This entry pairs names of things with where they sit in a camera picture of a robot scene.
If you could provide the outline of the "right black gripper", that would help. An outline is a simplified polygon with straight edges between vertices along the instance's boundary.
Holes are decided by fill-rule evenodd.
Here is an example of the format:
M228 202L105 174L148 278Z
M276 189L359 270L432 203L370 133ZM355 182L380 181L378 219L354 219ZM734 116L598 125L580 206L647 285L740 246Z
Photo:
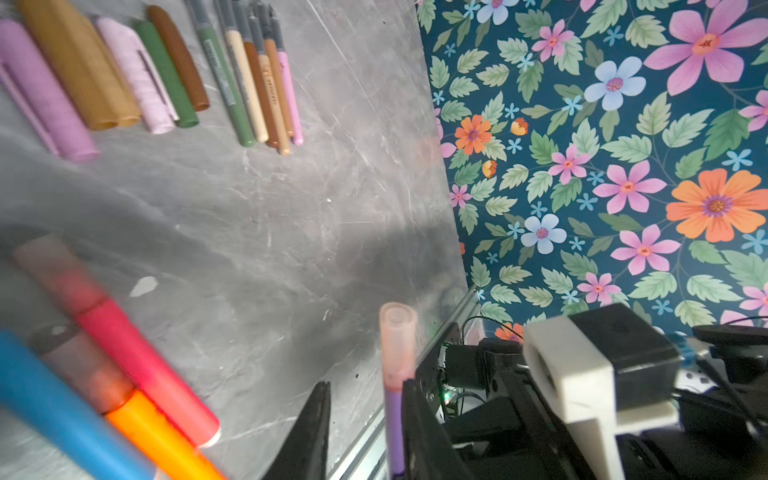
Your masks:
M447 344L436 416L472 479L592 479L516 343Z

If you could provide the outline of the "ochre brown marker pen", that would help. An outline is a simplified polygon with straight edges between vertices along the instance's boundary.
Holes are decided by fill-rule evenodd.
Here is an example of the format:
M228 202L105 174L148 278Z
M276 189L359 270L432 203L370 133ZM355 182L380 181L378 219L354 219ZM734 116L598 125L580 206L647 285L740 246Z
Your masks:
M271 21L262 1L253 1L249 7L249 26L257 51L259 78L264 87L268 144L280 155L291 153L290 136L281 105L281 87L278 85L274 66L277 60L267 48L267 41L273 42Z

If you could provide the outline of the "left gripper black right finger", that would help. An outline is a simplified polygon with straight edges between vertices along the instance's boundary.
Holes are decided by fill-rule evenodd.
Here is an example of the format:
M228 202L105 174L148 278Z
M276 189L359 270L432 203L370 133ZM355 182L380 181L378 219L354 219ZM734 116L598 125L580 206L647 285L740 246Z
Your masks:
M402 403L404 478L472 479L416 380L404 382Z

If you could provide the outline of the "dark green brown marker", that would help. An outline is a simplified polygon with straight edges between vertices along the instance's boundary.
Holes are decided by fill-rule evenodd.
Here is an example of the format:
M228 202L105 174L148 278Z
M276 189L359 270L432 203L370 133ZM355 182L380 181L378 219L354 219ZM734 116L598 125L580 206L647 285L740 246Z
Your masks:
M233 74L227 65L218 35L207 10L200 0L189 0L187 4L195 32L218 86L223 104L227 109L238 142L243 147L253 147L256 144L256 138L244 102Z

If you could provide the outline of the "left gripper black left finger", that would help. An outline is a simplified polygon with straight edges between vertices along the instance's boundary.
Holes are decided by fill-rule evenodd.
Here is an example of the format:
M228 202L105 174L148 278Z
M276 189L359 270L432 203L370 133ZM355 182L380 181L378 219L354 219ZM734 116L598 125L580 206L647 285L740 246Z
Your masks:
M331 414L331 385L314 386L263 480L326 478Z

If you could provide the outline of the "purple marker pen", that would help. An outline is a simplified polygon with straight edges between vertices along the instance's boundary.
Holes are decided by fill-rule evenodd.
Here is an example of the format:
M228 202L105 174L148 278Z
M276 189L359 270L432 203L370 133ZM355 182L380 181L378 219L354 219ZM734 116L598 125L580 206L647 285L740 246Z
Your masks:
M405 472L402 427L404 382L413 379L418 353L418 314L408 305L389 302L379 311L386 444L392 478Z

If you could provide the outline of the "olive green marker pen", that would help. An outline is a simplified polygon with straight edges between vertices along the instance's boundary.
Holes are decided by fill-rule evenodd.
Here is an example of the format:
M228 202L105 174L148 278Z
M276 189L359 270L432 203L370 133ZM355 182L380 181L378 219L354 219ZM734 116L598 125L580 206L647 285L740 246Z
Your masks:
M257 91L259 104L264 116L268 139L265 143L274 149L279 147L277 137L277 124L274 119L274 111L266 89L264 78L261 72L261 65L258 58L258 50L254 43L255 37L252 34L250 23L246 15L245 6L242 1L233 2L233 13L238 29L242 35L246 55L251 69L251 77Z

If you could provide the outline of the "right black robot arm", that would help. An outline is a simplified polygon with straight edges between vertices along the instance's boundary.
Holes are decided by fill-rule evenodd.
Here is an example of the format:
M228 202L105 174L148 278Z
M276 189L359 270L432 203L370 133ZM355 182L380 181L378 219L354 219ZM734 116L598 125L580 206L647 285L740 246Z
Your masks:
M717 363L767 337L747 327L721 337L664 335L611 307L537 322L517 342L449 344L423 369L480 403L439 421L409 381L405 475L763 479L767 378L729 380Z

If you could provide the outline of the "light pink marker pen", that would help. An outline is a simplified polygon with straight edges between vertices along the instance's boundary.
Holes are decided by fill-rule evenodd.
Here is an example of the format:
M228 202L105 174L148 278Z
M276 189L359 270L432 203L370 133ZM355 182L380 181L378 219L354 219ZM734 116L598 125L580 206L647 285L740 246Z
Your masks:
M269 133L245 50L243 36L234 13L233 2L219 0L217 8L224 28L227 48L234 62L233 68L248 114L251 130L258 142L266 143L269 140Z

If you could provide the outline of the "light pink pen cap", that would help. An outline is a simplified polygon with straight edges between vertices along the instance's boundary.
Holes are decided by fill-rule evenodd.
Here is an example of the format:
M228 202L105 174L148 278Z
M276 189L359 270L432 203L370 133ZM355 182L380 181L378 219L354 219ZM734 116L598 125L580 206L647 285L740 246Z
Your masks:
M179 116L137 32L106 16L97 17L95 24L129 85L149 132L160 135L174 130Z

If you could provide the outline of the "ochre pen cap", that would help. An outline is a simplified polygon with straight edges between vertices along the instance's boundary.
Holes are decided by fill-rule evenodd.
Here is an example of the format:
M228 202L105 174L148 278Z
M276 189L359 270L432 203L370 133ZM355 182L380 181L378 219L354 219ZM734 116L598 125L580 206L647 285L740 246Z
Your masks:
M71 2L20 0L15 5L89 129L130 127L141 120L111 52Z

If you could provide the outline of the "green pen cap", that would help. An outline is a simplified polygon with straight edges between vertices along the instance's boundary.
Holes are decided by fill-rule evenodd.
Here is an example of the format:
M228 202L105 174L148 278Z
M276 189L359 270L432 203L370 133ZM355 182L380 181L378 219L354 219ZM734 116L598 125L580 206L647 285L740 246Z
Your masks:
M198 116L157 28L150 21L136 21L133 27L159 75L165 103L173 108L171 116L175 124L180 128L197 126L199 124Z

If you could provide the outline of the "brown pen cap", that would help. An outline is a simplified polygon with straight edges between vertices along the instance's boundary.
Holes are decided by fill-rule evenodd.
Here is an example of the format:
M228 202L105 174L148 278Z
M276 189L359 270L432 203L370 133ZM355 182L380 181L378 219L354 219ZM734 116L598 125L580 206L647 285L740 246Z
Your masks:
M156 27L166 46L193 109L196 112L207 110L210 107L210 100L189 49L175 22L169 13L158 5L150 5L146 11L150 22Z

